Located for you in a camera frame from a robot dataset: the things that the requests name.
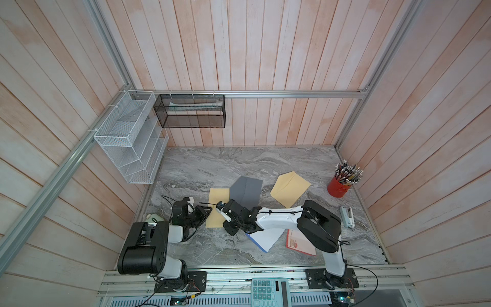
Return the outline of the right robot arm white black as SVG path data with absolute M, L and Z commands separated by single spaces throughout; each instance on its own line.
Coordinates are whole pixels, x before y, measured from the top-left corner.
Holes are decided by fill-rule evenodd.
M 239 230 L 248 235 L 269 230 L 299 230 L 323 254 L 326 271 L 323 288 L 334 290 L 335 281 L 344 285 L 347 263 L 340 240 L 341 220 L 317 202 L 307 200 L 303 206 L 289 209 L 247 209 L 230 200 L 219 202 L 216 210 L 225 218 L 223 228 L 231 236 Z

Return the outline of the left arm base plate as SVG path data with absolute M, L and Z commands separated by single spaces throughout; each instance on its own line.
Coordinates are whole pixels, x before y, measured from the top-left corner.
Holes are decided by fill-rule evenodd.
M 186 271 L 179 278 L 157 278 L 156 293 L 204 292 L 206 290 L 206 271 Z

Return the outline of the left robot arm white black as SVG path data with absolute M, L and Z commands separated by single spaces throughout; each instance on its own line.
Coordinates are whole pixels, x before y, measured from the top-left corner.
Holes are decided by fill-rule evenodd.
M 168 255 L 168 246 L 186 243 L 210 216 L 212 208 L 185 197 L 172 206 L 169 221 L 134 223 L 117 262 L 121 275 L 148 275 L 156 293 L 204 292 L 207 273 L 189 271 L 184 260 Z

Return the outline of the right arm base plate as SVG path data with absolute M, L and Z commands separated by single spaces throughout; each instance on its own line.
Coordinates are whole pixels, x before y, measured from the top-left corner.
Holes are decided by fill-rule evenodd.
M 359 288 L 358 278 L 353 268 L 347 268 L 342 277 L 329 274 L 325 269 L 305 270 L 306 280 L 310 289 L 340 289 Z

